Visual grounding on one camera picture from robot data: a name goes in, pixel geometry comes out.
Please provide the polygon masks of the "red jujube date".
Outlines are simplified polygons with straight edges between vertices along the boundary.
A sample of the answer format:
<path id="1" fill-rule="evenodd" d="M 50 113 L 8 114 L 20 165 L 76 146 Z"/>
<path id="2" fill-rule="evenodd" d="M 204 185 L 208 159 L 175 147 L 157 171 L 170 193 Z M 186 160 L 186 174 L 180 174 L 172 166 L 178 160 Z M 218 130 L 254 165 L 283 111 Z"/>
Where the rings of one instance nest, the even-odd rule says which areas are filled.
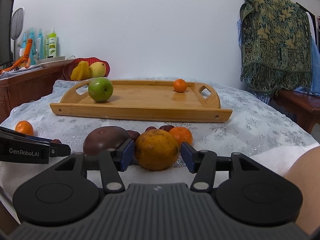
<path id="1" fill-rule="evenodd" d="M 164 130 L 166 132 L 169 132 L 171 129 L 173 129 L 175 126 L 172 125 L 163 125 L 159 129 Z"/>
<path id="2" fill-rule="evenodd" d="M 61 144 L 61 141 L 59 139 L 53 139 L 51 143 Z"/>
<path id="3" fill-rule="evenodd" d="M 157 129 L 157 128 L 154 126 L 149 126 L 146 128 L 145 132 L 150 131 L 150 130 L 154 130 L 154 129 Z"/>
<path id="4" fill-rule="evenodd" d="M 127 133 L 130 135 L 133 141 L 136 141 L 138 137 L 140 136 L 140 133 L 133 130 L 127 130 Z"/>

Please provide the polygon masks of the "small mandarin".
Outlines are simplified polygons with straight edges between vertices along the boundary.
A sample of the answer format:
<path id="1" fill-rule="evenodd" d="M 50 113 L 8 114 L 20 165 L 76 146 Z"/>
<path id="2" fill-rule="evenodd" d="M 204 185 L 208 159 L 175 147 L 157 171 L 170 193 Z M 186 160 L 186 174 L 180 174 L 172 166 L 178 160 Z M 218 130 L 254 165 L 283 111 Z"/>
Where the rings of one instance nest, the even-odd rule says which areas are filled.
<path id="1" fill-rule="evenodd" d="M 25 120 L 19 121 L 17 123 L 17 125 L 15 126 L 15 131 L 19 133 L 23 133 L 25 135 L 30 135 L 30 136 L 34 135 L 33 126 L 31 125 L 31 123 Z"/>
<path id="2" fill-rule="evenodd" d="M 183 79 L 177 79 L 173 83 L 174 91 L 177 93 L 183 93 L 187 89 L 187 83 Z"/>
<path id="3" fill-rule="evenodd" d="M 181 146 L 183 142 L 187 142 L 190 145 L 193 144 L 193 135 L 191 131 L 185 127 L 174 127 L 169 133 L 176 139 L 179 146 Z"/>

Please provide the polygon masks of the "dark purple passion fruit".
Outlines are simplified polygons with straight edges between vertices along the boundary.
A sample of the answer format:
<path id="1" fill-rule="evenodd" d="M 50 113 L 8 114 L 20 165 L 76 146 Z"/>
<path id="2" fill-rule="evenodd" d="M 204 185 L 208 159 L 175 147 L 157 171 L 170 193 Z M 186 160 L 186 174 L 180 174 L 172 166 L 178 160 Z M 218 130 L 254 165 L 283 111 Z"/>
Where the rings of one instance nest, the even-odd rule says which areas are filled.
<path id="1" fill-rule="evenodd" d="M 121 127 L 99 127 L 89 133 L 85 138 L 83 152 L 85 155 L 97 155 L 102 150 L 120 147 L 130 138 L 129 133 Z"/>

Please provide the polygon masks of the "large yellow-orange orange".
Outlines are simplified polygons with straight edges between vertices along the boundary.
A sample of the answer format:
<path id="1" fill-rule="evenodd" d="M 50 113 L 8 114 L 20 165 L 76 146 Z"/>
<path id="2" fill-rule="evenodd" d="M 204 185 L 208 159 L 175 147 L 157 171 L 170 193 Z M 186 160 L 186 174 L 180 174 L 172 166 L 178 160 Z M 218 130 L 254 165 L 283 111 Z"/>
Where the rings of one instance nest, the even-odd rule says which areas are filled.
<path id="1" fill-rule="evenodd" d="M 176 139 L 161 129 L 146 131 L 135 142 L 135 158 L 139 166 L 149 171 L 170 168 L 179 155 L 180 147 Z"/>

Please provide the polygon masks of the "wooden side cabinet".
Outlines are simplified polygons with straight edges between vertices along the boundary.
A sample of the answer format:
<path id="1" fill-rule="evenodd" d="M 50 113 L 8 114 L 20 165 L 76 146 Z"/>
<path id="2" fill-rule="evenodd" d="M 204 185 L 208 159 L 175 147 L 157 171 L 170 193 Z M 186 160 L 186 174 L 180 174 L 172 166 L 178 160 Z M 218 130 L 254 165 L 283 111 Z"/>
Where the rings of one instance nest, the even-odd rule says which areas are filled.
<path id="1" fill-rule="evenodd" d="M 1 121 L 9 117 L 13 108 L 50 94 L 55 81 L 64 79 L 63 68 L 38 68 L 1 80 Z"/>

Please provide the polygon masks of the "snowflake sheer tablecloth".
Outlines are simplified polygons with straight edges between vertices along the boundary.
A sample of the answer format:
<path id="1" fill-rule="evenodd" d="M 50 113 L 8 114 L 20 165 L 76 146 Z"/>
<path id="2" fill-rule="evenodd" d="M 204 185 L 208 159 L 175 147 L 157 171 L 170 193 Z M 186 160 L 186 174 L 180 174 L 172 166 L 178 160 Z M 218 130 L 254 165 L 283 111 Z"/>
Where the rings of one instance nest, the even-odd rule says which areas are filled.
<path id="1" fill-rule="evenodd" d="M 27 120 L 37 136 L 59 139 L 71 147 L 72 153 L 82 151 L 85 137 L 102 126 L 119 126 L 139 133 L 143 133 L 149 126 L 181 126 L 191 131 L 195 149 L 211 150 L 220 156 L 240 152 L 279 175 L 284 175 L 303 153 L 319 146 L 312 135 L 252 94 L 215 83 L 209 84 L 217 91 L 221 107 L 233 110 L 226 123 L 150 122 L 58 116 L 52 112 L 49 104 L 59 102 L 65 92 L 75 85 L 72 81 L 58 80 L 54 83 L 51 94 L 15 107 L 1 126 L 14 129 L 19 121 Z M 61 158 L 53 158 L 48 165 L 1 162 L 1 187 L 12 196 L 21 184 L 60 160 Z M 186 183 L 189 186 L 195 174 L 189 173 L 179 158 L 173 167 L 165 171 L 150 172 L 140 166 L 130 165 L 120 176 L 126 187 L 130 183 Z"/>

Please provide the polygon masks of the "red fruit bowl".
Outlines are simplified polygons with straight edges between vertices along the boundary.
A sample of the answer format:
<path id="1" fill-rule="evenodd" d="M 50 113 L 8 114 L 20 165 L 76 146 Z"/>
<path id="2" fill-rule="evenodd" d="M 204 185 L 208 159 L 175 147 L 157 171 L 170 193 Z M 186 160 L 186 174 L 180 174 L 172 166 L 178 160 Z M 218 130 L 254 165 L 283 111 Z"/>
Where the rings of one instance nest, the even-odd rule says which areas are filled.
<path id="1" fill-rule="evenodd" d="M 110 65 L 108 64 L 107 61 L 100 60 L 99 58 L 96 58 L 96 57 L 76 58 L 64 66 L 62 73 L 65 80 L 71 81 L 72 71 L 74 68 L 77 67 L 80 61 L 87 61 L 89 65 L 95 62 L 102 62 L 106 65 L 104 77 L 108 77 L 110 73 Z"/>

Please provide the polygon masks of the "yellow starfruit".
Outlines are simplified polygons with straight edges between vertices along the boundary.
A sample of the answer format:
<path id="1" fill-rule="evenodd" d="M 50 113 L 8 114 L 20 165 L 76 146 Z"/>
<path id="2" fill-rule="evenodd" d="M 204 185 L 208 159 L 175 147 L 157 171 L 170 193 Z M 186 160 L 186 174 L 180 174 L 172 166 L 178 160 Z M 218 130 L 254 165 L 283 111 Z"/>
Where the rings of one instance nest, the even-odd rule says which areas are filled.
<path id="1" fill-rule="evenodd" d="M 87 61 L 80 61 L 78 65 L 72 70 L 70 79 L 72 81 L 87 80 L 91 77 L 89 71 L 89 64 Z"/>

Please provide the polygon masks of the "white tray on cabinet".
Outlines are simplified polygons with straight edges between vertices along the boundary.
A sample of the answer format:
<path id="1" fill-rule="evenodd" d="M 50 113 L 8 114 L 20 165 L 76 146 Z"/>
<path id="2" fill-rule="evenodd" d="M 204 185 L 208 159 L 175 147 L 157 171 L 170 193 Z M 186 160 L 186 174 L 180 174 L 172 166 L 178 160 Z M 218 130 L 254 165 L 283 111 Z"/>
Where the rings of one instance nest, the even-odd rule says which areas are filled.
<path id="1" fill-rule="evenodd" d="M 43 68 L 55 67 L 55 66 L 64 66 L 75 59 L 74 56 L 70 56 L 65 58 L 64 56 L 61 57 L 51 57 L 47 59 L 36 60 L 36 65 L 39 65 Z"/>

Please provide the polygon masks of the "teal spray bottle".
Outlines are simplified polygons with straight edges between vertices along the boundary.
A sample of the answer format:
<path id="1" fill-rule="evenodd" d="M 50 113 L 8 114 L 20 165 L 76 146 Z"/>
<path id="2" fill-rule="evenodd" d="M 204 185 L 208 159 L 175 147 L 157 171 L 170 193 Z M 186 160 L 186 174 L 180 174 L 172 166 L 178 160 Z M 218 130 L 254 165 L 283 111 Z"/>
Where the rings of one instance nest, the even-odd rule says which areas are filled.
<path id="1" fill-rule="evenodd" d="M 35 48 L 35 34 L 34 34 L 34 28 L 31 27 L 29 37 L 28 39 L 32 40 L 32 45 L 30 48 L 30 53 L 29 53 L 29 59 L 30 59 L 30 65 L 35 65 L 35 56 L 36 56 L 36 48 Z"/>

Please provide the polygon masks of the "dark wooden bench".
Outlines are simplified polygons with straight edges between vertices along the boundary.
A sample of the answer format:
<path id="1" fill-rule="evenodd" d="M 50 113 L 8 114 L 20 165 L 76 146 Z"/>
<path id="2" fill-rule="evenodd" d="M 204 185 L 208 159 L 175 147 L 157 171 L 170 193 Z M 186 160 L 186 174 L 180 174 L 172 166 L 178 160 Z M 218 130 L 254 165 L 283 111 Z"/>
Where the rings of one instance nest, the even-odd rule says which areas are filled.
<path id="1" fill-rule="evenodd" d="M 311 133 L 315 124 L 319 124 L 319 97 L 289 90 L 279 90 L 273 101 L 297 116 L 297 124 Z"/>

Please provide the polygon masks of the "wooden bamboo tray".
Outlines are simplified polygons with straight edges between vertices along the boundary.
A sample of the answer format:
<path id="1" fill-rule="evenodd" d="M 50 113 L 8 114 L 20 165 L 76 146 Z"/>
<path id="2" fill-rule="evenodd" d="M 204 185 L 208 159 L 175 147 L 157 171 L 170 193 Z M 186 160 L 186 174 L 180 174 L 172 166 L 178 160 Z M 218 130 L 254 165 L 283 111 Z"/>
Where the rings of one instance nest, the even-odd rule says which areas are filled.
<path id="1" fill-rule="evenodd" d="M 107 102 L 97 103 L 78 89 L 70 88 L 60 102 L 51 103 L 56 115 L 141 121 L 227 122 L 231 109 L 221 108 L 215 89 L 205 83 L 188 82 L 183 93 L 174 91 L 172 81 L 114 80 L 114 91 Z"/>

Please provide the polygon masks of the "green white lotion bottle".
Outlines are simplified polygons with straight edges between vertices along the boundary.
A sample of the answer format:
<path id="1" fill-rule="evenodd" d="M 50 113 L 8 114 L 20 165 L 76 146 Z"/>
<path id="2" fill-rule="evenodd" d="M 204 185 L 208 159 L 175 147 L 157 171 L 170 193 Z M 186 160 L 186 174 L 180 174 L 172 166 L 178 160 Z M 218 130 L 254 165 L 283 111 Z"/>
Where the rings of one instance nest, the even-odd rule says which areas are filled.
<path id="1" fill-rule="evenodd" d="M 56 57 L 57 54 L 57 35 L 55 29 L 52 28 L 52 31 L 48 34 L 48 58 Z"/>

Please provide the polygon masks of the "small mandarin on tray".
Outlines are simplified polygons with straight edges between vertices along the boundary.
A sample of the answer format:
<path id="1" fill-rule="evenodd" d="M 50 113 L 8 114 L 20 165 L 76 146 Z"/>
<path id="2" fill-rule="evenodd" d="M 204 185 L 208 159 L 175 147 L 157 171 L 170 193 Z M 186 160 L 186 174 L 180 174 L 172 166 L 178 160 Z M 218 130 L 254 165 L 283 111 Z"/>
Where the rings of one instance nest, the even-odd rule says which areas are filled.
<path id="1" fill-rule="evenodd" d="M 174 91 L 177 93 L 183 93 L 187 89 L 187 83 L 183 79 L 177 79 L 173 83 Z"/>

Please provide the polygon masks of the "green patterned fringed shawl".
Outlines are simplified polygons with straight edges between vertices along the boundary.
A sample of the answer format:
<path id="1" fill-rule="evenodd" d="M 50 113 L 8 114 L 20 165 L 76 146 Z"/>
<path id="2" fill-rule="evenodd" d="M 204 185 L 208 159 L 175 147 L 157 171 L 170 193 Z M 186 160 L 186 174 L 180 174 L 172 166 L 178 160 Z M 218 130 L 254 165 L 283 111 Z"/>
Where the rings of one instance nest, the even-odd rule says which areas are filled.
<path id="1" fill-rule="evenodd" d="M 240 8 L 242 70 L 250 90 L 275 93 L 311 85 L 307 14 L 290 0 L 244 0 Z"/>

